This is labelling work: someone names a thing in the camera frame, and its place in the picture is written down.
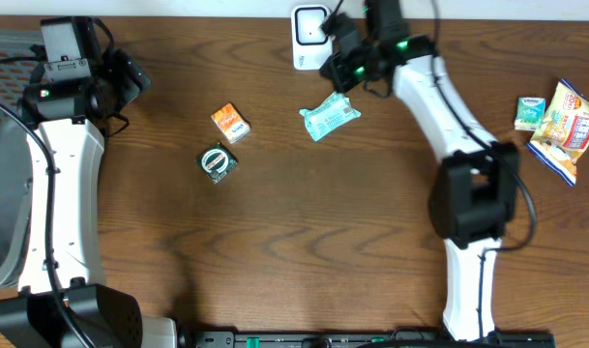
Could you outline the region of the light green wipes packet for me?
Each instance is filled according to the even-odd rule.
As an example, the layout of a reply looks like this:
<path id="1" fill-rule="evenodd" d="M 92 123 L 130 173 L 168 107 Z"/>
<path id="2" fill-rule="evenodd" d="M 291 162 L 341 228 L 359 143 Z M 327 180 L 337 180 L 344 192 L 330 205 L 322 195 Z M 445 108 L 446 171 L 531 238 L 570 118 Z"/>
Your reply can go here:
<path id="1" fill-rule="evenodd" d="M 313 141 L 317 142 L 328 133 L 361 116 L 352 107 L 350 99 L 344 94 L 334 92 L 315 109 L 301 109 L 305 128 Z"/>

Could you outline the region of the dark green round-label packet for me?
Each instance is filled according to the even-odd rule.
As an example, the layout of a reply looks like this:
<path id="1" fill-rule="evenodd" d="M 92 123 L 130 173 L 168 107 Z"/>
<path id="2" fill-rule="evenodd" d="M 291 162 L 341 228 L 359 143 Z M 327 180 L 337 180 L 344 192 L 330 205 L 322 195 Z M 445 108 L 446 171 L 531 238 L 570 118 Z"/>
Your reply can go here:
<path id="1" fill-rule="evenodd" d="M 239 164 L 237 158 L 220 142 L 210 146 L 197 158 L 202 172 L 214 183 L 219 183 Z"/>

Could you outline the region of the orange tissue pack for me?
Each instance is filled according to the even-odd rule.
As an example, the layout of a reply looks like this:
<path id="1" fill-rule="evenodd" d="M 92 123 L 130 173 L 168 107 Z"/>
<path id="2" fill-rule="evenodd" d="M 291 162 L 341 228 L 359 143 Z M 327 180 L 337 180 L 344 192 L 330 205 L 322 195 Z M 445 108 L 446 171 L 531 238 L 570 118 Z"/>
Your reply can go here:
<path id="1" fill-rule="evenodd" d="M 242 117 L 232 103 L 228 103 L 211 115 L 227 141 L 236 143 L 250 132 L 250 124 Z"/>

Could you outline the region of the teal tissue pack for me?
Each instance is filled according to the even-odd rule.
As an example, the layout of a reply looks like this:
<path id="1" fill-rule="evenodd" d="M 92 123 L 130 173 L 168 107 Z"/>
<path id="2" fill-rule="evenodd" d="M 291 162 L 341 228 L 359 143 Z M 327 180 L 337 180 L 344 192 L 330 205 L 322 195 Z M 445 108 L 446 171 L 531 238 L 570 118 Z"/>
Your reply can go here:
<path id="1" fill-rule="evenodd" d="M 545 115 L 545 99 L 520 97 L 517 99 L 514 126 L 516 131 L 535 131 Z"/>

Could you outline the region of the yellow snack chip bag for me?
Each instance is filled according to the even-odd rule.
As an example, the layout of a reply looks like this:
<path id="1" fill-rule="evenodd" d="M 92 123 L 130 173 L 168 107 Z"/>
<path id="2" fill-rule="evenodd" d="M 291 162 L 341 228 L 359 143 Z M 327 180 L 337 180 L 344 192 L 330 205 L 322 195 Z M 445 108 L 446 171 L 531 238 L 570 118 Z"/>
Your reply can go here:
<path id="1" fill-rule="evenodd" d="M 527 149 L 569 187 L 577 180 L 576 162 L 589 147 L 589 100 L 563 78 L 555 89 Z"/>

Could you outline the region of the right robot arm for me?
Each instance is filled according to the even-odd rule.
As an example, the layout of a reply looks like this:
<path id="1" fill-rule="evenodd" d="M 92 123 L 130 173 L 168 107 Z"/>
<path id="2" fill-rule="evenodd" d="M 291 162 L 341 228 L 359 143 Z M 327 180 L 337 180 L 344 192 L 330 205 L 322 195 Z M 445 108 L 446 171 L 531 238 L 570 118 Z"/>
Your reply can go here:
<path id="1" fill-rule="evenodd" d="M 383 80 L 403 102 L 438 162 L 427 203 L 447 256 L 447 301 L 442 316 L 452 341 L 495 343 L 491 310 L 494 263 L 515 214 L 519 153 L 474 117 L 449 78 L 435 39 L 414 36 L 398 3 L 370 1 L 368 32 L 347 14 L 330 14 L 322 31 L 339 50 L 320 73 L 338 92 Z"/>

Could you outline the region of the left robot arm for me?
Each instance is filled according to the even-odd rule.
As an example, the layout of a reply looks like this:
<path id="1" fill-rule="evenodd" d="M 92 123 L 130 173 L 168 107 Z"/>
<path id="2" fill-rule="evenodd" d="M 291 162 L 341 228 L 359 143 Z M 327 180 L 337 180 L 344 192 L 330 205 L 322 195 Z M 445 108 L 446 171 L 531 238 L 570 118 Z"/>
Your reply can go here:
<path id="1" fill-rule="evenodd" d="M 98 180 L 105 137 L 99 121 L 151 81 L 122 49 L 95 57 L 52 54 L 12 116 L 31 160 L 27 248 L 18 293 L 0 300 L 0 334 L 15 347 L 180 347 L 175 320 L 142 314 L 112 289 L 100 255 Z"/>

